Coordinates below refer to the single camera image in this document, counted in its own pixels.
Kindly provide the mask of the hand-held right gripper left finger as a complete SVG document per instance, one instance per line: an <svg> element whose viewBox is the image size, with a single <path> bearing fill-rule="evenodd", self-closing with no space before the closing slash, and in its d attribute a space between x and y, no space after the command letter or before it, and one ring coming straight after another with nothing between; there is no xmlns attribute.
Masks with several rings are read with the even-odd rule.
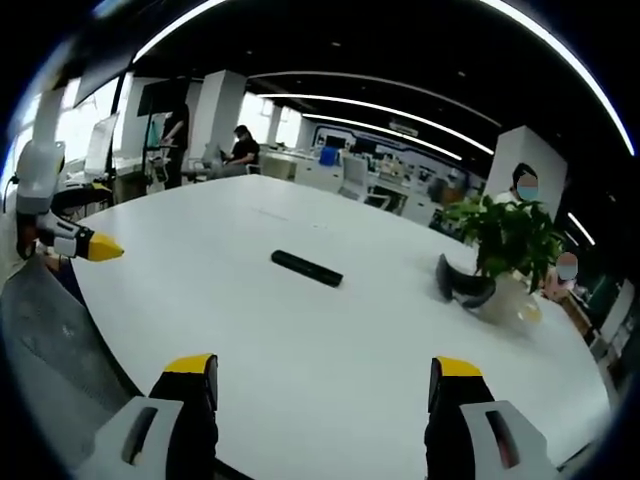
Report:
<svg viewBox="0 0 640 480"><path fill-rule="evenodd" d="M76 479L213 479L218 358L167 365L147 396L132 398L95 434Z"/></svg>

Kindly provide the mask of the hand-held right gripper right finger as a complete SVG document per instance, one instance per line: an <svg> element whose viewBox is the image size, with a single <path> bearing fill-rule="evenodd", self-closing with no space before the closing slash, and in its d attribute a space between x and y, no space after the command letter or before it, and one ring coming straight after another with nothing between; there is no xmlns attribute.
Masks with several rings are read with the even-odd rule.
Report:
<svg viewBox="0 0 640 480"><path fill-rule="evenodd" d="M469 362L431 362L424 433L428 479L557 479L547 440L510 402L496 400Z"/></svg>

